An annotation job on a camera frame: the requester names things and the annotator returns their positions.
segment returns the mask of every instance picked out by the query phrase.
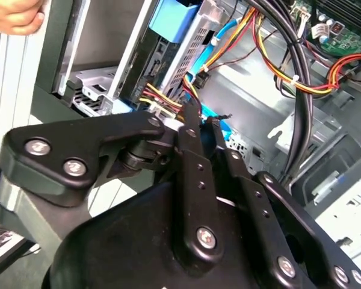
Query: perforated metal panel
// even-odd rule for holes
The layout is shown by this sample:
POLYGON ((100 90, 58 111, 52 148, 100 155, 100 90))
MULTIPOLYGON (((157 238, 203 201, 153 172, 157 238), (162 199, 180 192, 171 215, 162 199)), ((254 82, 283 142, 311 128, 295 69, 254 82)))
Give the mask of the perforated metal panel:
POLYGON ((214 0, 203 1, 160 85, 160 90, 168 97, 174 96, 182 78, 203 51, 203 42, 210 30, 219 30, 226 17, 214 0))
POLYGON ((104 115, 104 112, 101 109, 103 99, 104 97, 101 97, 97 101, 93 101, 81 92, 76 92, 72 104, 88 116, 101 116, 104 115))
POLYGON ((209 30, 200 28, 198 30, 198 33, 196 34, 194 40, 190 44, 190 48, 187 50, 186 54, 184 55, 184 58, 182 62, 180 63, 178 69, 175 71, 175 76, 173 80, 170 83, 170 86, 179 85, 179 83, 182 81, 182 78, 185 76, 188 68, 192 65, 191 60, 193 60, 198 52, 199 47, 201 47, 204 39, 206 38, 206 35, 209 30))

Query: black plastic cover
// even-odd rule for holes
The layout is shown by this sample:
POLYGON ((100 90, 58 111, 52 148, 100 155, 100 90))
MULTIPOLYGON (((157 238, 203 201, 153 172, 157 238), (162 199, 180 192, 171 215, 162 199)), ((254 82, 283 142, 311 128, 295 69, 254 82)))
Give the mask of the black plastic cover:
POLYGON ((259 288, 244 247, 251 238, 239 222, 244 216, 222 202, 221 262, 198 278, 186 273, 171 245, 173 192, 170 183, 152 187, 74 230, 55 256, 51 288, 259 288))

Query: white cable tie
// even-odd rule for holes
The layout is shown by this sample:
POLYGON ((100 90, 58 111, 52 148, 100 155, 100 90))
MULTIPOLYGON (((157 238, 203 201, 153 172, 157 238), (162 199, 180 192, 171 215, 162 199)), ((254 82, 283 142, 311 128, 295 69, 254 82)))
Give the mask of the white cable tie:
POLYGON ((300 79, 300 77, 296 74, 293 76, 293 79, 291 79, 290 84, 291 85, 295 85, 297 83, 297 81, 300 79))
POLYGON ((209 72, 209 68, 207 67, 207 65, 202 65, 202 68, 206 73, 209 72))
POLYGON ((220 39, 216 38, 216 36, 214 36, 212 39, 211 39, 211 45, 212 46, 217 46, 218 45, 218 42, 220 41, 220 39))

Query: green circuit board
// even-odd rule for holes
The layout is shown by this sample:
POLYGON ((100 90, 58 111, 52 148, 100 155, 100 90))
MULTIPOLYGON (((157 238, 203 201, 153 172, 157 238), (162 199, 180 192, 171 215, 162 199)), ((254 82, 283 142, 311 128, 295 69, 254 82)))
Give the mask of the green circuit board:
MULTIPOLYGON (((298 0, 295 2, 291 11, 293 17, 298 19, 301 13, 310 15, 311 7, 304 1, 298 0)), ((333 35, 331 33, 328 42, 322 44, 322 48, 324 51, 335 55, 348 55, 361 52, 361 34, 358 35, 347 27, 343 27, 338 35, 333 35)))

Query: white cable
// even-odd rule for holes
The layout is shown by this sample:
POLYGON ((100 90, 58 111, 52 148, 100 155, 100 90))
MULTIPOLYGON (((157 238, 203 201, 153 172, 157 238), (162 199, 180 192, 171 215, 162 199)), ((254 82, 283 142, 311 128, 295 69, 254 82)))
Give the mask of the white cable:
POLYGON ((301 23, 300 23, 300 27, 298 27, 298 31, 297 31, 298 39, 300 39, 302 37, 303 33, 305 32, 306 23, 308 20, 309 20, 309 18, 306 17, 306 15, 304 15, 304 14, 301 15, 301 23))

